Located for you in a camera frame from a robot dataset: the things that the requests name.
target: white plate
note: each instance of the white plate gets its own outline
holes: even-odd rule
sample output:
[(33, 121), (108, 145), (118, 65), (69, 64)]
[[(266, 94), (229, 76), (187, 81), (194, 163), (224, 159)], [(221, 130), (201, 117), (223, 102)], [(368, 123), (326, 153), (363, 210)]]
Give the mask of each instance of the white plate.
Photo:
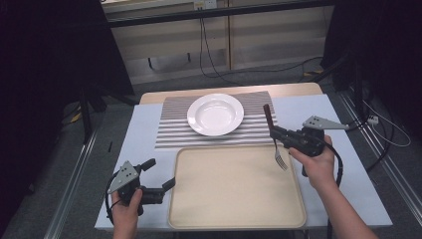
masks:
[(197, 132), (217, 136), (236, 129), (243, 119), (242, 104), (225, 94), (211, 94), (196, 100), (187, 111), (189, 125)]

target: white table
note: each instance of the white table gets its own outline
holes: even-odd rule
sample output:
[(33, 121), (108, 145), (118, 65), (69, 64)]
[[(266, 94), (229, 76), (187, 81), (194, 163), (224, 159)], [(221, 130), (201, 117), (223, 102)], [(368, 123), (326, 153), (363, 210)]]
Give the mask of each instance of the white table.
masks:
[[(322, 95), (316, 85), (296, 84), (152, 94), (145, 97), (144, 103), (146, 104), (136, 106), (134, 109), (115, 171), (126, 160), (136, 165), (155, 158), (157, 164), (141, 175), (141, 184), (147, 187), (160, 187), (163, 182), (173, 177), (177, 151), (154, 150), (162, 99), (165, 96), (206, 95), (214, 92), (239, 93), (239, 91), (251, 92), (262, 89), (268, 89), (272, 96), (279, 126), (293, 130), (300, 129), (302, 122), (310, 116), (339, 121), (328, 97)], [(307, 93), (316, 95), (304, 96)], [(351, 205), (368, 226), (392, 225), (346, 133), (343, 130), (326, 130), (325, 134), (331, 136), (333, 146), (343, 160), (344, 174), (340, 189)], [(317, 192), (311, 187), (309, 180), (302, 176), (302, 166), (297, 161), (295, 161), (295, 168), (308, 215), (308, 220), (303, 228), (326, 226), (327, 216)], [(171, 190), (166, 193), (163, 203), (160, 205), (144, 205), (144, 214), (138, 221), (139, 230), (174, 230), (168, 224), (170, 195)], [(104, 205), (95, 227), (101, 230), (112, 230), (112, 225), (106, 218)]]

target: tray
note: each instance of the tray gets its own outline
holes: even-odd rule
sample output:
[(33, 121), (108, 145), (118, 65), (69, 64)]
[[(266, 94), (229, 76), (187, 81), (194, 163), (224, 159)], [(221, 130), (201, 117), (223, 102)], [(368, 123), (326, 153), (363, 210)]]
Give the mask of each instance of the tray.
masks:
[(169, 224), (175, 229), (284, 229), (307, 220), (292, 160), (270, 144), (181, 149)]

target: striped placemat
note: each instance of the striped placemat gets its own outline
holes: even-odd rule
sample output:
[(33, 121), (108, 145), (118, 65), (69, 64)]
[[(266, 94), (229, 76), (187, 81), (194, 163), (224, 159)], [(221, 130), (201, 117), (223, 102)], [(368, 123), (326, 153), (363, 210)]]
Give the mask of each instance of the striped placemat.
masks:
[(268, 92), (231, 95), (243, 106), (242, 123), (221, 136), (206, 136), (193, 130), (187, 122), (187, 111), (200, 97), (166, 98), (162, 108), (155, 149), (174, 150), (182, 147), (233, 144), (273, 143), (268, 131), (263, 105), (270, 105), (274, 124), (277, 124), (273, 103)]

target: black curtain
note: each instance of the black curtain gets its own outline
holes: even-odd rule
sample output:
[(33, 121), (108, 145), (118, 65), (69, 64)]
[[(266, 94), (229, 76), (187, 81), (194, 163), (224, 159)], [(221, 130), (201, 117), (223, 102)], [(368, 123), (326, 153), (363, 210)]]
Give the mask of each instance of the black curtain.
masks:
[(79, 100), (81, 87), (94, 97), (92, 84), (133, 91), (98, 0), (0, 0), (0, 82), (1, 236), (48, 163), (63, 108)]
[(422, 137), (422, 4), (419, 1), (337, 1), (325, 41), (324, 68), (348, 54), (333, 74), (344, 90), (354, 81), (355, 67), (406, 126)]

